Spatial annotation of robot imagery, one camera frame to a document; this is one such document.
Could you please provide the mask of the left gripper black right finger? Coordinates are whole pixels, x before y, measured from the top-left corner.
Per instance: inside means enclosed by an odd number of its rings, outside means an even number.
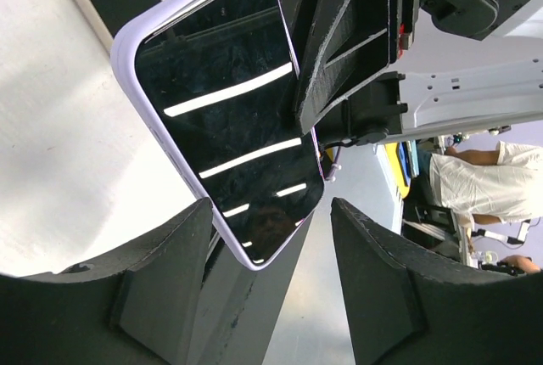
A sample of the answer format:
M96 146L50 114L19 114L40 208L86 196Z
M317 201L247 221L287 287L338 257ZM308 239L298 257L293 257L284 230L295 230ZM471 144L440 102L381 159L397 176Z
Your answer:
M332 201L331 222L357 363L541 363L540 274L462 265L341 198Z

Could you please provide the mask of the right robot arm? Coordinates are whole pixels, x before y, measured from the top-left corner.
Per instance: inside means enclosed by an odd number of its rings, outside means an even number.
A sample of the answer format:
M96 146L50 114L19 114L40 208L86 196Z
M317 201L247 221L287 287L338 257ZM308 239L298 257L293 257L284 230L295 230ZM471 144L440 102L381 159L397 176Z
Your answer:
M281 0L300 62L294 113L325 144L387 143L542 117L542 58L400 74L420 12L483 41L533 0Z

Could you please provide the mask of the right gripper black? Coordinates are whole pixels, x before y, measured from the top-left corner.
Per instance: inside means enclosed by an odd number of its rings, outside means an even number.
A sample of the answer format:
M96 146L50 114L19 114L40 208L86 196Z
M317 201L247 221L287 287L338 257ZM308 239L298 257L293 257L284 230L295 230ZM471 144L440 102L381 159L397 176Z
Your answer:
M412 0L440 31L482 41L534 0ZM389 0L281 0L299 61L293 110L322 144L492 130L542 118L542 57L433 74L389 63Z

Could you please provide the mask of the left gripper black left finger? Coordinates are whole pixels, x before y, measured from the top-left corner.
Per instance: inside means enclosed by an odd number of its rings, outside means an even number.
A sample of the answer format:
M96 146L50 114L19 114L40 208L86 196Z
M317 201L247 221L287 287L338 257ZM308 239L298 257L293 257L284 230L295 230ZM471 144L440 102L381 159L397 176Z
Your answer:
M200 199L59 274L2 276L2 363L185 363L211 219Z

